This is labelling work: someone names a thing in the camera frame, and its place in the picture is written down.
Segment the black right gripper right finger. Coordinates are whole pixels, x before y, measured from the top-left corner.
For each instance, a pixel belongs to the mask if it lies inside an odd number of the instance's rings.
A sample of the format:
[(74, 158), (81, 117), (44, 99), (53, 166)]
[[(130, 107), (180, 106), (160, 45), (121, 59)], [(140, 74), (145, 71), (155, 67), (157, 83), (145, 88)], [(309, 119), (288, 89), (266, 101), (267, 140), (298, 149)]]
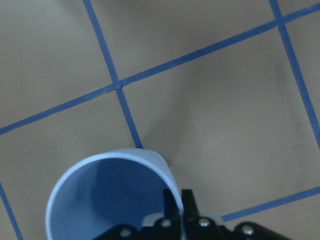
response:
[(181, 190), (181, 200), (183, 204), (183, 219), (190, 222), (200, 216), (200, 212), (196, 203), (196, 199), (192, 189)]

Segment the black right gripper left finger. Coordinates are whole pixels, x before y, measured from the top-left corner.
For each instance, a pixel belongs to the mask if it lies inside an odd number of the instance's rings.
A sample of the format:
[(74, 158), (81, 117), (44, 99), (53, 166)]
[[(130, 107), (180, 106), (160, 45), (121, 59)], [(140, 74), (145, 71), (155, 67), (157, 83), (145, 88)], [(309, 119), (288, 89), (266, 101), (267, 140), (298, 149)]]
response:
[(171, 221), (180, 220), (180, 211), (176, 200), (169, 189), (163, 191), (164, 218)]

